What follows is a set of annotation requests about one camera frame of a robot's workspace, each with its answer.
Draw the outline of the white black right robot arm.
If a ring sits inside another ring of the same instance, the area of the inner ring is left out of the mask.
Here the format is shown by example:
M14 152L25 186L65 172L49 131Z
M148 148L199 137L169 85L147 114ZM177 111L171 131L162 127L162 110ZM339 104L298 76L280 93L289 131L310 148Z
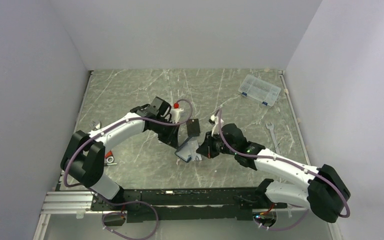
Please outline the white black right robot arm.
M351 215L351 193L330 165L321 167L299 163L277 154L264 145L246 139L243 132L229 123L218 133L208 131L196 152L208 159L220 154L232 155L243 167L276 175L286 183L264 179L255 190L256 203L267 208L285 203L311 210L328 223Z

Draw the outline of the blue leather card holder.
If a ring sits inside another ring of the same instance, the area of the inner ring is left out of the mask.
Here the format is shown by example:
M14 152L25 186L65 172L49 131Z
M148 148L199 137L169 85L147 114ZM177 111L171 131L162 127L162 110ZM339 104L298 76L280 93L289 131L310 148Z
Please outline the blue leather card holder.
M199 144L197 137L188 137L175 151L175 155L185 163L194 162L192 156L196 155Z

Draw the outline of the silver VIP card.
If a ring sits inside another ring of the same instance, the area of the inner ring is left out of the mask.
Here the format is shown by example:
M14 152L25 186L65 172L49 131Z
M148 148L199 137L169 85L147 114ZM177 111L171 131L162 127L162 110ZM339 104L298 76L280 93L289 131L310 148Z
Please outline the silver VIP card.
M192 161L202 161L202 155L201 154L194 154L192 157L191 157L191 160Z

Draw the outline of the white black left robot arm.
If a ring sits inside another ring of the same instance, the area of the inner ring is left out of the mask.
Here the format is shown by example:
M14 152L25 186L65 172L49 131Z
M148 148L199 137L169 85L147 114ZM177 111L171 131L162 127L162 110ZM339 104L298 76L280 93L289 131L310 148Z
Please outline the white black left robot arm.
M125 200L125 190L104 173L105 156L128 138L152 131L158 140L177 148L182 110L179 102L170 104L160 97L151 103L132 108L124 117L88 133L76 131L65 150L60 167L64 171L66 187L68 176L104 198L111 210L119 209Z

